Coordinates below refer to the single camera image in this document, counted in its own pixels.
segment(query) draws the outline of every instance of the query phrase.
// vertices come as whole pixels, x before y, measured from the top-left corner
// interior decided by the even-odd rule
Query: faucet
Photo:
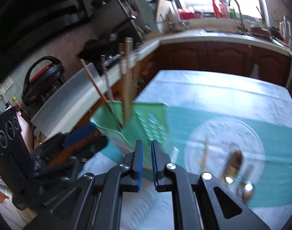
[[[242,15],[242,13],[241,13],[240,5],[239,5],[239,3],[238,3],[237,0],[234,0],[234,1],[236,2],[236,4],[238,5],[238,8],[239,8],[240,20],[241,20],[241,26],[240,26],[236,21],[234,21],[234,22],[235,22],[236,25],[238,26],[238,29],[240,29],[241,32],[242,32],[243,34],[245,34],[246,29],[245,29],[244,20],[243,20],[243,15]]]

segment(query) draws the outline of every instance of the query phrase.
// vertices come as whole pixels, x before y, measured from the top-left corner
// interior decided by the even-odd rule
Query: green plastic basket
[[[119,101],[110,102],[114,114],[122,122],[122,104]],[[169,128],[166,120],[168,105],[165,103],[133,103],[133,113],[130,122],[120,129],[115,118],[102,105],[91,116],[101,133],[108,136],[117,148],[125,155],[135,150],[137,140],[143,142],[143,167],[151,169],[151,142],[158,140],[161,149],[173,154]]]

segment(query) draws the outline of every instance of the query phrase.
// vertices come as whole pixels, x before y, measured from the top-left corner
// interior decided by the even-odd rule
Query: spoon
[[[247,204],[247,202],[252,198],[255,192],[255,184],[252,182],[246,182],[246,184],[240,188],[240,199]]]
[[[241,167],[243,161],[243,154],[240,150],[237,150],[229,155],[228,161],[225,165],[224,172],[221,177],[221,182],[228,187],[231,184]]]

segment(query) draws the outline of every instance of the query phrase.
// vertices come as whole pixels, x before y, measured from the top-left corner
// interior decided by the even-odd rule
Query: white tablecloth
[[[280,86],[256,79],[222,73],[160,71],[137,98],[170,106],[202,109],[236,117],[262,120],[292,128],[292,99]],[[108,172],[117,163],[98,153],[84,172]],[[292,214],[292,205],[254,208],[272,229],[279,230]],[[139,193],[125,193],[120,229],[173,229],[172,196],[157,193],[153,183],[142,179]]]

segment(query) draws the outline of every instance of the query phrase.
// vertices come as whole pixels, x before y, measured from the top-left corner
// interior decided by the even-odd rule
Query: kitchen wall
[[[24,59],[10,74],[14,83],[5,93],[6,100],[12,102],[12,97],[15,96],[18,101],[21,101],[22,88],[27,71],[36,60],[46,55],[54,56],[62,62],[65,68],[64,78],[68,80],[83,67],[81,61],[76,58],[76,55],[82,50],[84,43],[90,39],[96,39],[96,36],[91,30],[90,25],[84,24],[63,33],[43,45]],[[38,64],[31,72],[31,78],[49,63],[50,61],[43,61]],[[5,111],[4,99],[0,100],[0,111]]]
[[[279,27],[279,22],[283,21],[284,15],[292,17],[292,10],[283,0],[265,0],[265,3],[271,26]]]

